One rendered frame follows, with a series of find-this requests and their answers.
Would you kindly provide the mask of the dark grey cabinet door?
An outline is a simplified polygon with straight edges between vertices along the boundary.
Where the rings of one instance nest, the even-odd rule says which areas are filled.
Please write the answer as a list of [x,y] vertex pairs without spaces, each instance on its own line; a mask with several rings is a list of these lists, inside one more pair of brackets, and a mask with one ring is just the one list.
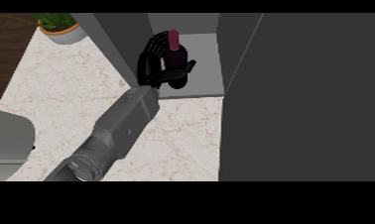
[[223,180],[375,179],[375,14],[267,14],[224,98]]

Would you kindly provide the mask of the pale grey rounded appliance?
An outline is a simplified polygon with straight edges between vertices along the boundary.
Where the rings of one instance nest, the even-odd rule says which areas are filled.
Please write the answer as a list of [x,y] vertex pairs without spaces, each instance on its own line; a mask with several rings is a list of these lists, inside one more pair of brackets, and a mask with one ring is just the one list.
[[5,181],[28,160],[36,143],[31,120],[0,111],[0,181]]

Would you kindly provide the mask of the dark wine bottle red neck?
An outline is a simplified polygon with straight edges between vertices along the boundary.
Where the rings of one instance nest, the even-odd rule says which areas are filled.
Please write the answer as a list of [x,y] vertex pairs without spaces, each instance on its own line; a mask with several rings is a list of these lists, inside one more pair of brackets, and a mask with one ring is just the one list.
[[174,89],[185,87],[188,75],[182,74],[180,69],[188,65],[188,51],[179,42],[179,32],[168,31],[168,46],[162,55],[164,67],[170,76],[168,85]]

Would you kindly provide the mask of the grey cabinet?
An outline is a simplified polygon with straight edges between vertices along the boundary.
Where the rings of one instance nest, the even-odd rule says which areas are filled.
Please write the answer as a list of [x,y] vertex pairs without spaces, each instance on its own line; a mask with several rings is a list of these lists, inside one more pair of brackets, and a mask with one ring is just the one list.
[[74,13],[72,16],[130,86],[137,85],[137,56],[148,39],[164,30],[176,30],[188,58],[196,60],[196,65],[186,86],[176,90],[164,84],[160,98],[224,95],[217,41],[219,13]]

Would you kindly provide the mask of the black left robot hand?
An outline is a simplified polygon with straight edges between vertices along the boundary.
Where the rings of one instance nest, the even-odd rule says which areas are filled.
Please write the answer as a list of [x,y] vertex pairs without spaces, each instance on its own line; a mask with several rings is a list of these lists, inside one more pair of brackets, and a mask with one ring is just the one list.
[[[152,36],[148,41],[145,50],[137,59],[137,83],[140,85],[149,85],[155,88],[162,83],[168,84],[170,76],[164,67],[164,50],[168,46],[168,31],[164,31]],[[195,60],[188,60],[188,65],[180,69],[182,74],[188,75],[196,64]]]

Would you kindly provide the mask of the green plant in white pot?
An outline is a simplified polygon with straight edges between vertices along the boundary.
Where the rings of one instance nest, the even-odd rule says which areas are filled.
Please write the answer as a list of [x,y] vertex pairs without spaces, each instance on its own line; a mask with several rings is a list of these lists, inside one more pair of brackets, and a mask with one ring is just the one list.
[[31,16],[37,19],[36,22],[0,14],[0,17],[37,26],[41,33],[58,45],[72,45],[89,36],[71,13],[33,13]]

